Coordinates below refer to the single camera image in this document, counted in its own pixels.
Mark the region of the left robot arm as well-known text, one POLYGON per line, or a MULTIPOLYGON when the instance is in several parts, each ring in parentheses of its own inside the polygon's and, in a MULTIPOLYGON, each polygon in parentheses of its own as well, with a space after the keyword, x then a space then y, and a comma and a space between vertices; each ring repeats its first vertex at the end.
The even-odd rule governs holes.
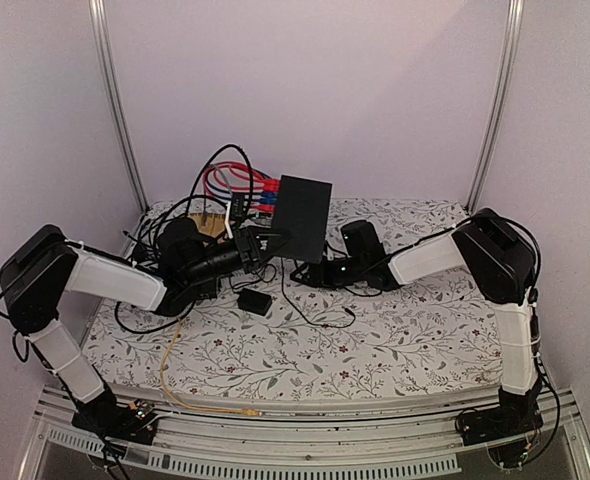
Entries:
POLYGON ((52 374, 85 405, 86 419, 103 434, 123 426, 123 412, 106 397, 107 386, 82 353, 81 330, 60 318, 68 296, 88 305, 107 299, 161 317, 178 317, 206 298, 220 277, 263 267, 289 242, 280 228, 244 226, 231 239, 189 260, 165 253, 160 271, 67 238, 46 224, 0 267, 0 317, 8 320, 46 361, 52 374))

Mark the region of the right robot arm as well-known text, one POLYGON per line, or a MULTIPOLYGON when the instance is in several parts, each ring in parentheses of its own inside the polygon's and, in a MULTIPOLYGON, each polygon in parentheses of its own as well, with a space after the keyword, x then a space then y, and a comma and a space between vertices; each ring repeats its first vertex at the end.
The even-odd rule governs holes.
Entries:
POLYGON ((391 253, 365 220, 345 225, 347 253, 296 264, 292 281, 312 288, 344 289, 364 282, 390 292, 425 277, 465 267, 493 308, 502 359, 499 404, 461 412, 455 428, 467 445, 539 429, 537 365, 540 332, 535 312, 541 269, 539 246, 528 230, 485 208, 471 217, 391 253))

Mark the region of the black network switch box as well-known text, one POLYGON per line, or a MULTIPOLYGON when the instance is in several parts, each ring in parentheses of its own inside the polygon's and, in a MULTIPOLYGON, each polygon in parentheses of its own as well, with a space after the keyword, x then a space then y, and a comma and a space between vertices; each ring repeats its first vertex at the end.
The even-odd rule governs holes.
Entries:
POLYGON ((271 227, 287 230, 290 238, 278 249, 278 257, 321 262, 331 193, 331 183, 281 176, 271 227))

